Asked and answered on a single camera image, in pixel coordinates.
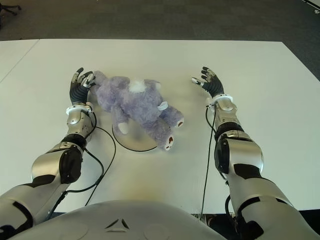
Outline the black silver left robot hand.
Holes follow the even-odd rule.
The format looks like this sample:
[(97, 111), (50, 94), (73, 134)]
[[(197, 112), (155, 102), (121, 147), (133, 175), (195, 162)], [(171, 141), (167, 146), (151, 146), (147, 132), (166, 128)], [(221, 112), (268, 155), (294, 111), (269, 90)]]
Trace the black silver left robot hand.
[(85, 104), (89, 90), (96, 85), (93, 71), (82, 74), (84, 68), (79, 68), (72, 76), (69, 89), (69, 98), (72, 105)]

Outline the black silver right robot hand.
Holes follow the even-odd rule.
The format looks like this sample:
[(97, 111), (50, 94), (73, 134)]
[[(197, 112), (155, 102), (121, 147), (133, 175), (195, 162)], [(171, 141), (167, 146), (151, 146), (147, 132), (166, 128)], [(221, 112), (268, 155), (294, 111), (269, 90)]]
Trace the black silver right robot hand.
[(200, 86), (213, 98), (219, 94), (224, 94), (224, 88), (222, 82), (218, 76), (208, 67), (203, 66), (201, 70), (200, 80), (196, 77), (192, 77), (191, 81), (193, 84)]

